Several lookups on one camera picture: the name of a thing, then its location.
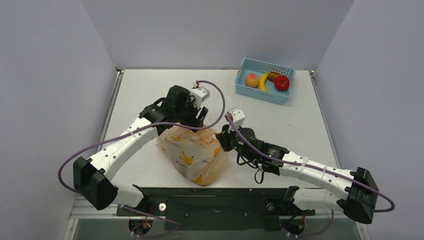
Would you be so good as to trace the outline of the orange plastic bag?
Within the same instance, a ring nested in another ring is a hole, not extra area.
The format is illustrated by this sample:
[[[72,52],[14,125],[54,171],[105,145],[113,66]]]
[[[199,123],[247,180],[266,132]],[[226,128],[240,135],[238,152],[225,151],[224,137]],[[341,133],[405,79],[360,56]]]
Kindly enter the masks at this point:
[[[156,146],[186,180],[202,187],[215,183],[229,165],[213,128],[193,132],[174,126],[156,138]]]

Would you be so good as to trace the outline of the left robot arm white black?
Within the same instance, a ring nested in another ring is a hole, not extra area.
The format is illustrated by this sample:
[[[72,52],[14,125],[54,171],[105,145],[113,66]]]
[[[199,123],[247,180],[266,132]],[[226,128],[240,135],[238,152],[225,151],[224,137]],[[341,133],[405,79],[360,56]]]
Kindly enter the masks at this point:
[[[136,215],[149,209],[149,201],[134,186],[113,183],[119,169],[145,144],[154,140],[172,123],[200,128],[208,109],[202,103],[210,96],[204,87],[190,90],[174,85],[166,97],[143,109],[134,122],[103,150],[88,159],[80,156],[72,165],[73,186],[96,210],[111,204],[127,205]]]

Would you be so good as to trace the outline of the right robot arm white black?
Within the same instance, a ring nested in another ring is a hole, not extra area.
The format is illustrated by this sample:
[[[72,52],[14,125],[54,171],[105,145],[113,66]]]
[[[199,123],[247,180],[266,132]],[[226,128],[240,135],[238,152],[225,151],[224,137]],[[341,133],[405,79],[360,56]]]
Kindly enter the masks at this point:
[[[362,224],[372,223],[379,189],[367,169],[346,170],[326,166],[257,139],[251,128],[239,127],[238,131],[230,131],[229,128],[230,125],[224,125],[216,139],[225,152],[235,150],[243,159],[243,165],[249,165],[261,174],[296,178],[316,186],[289,187],[282,199],[282,207],[287,213],[332,210]]]

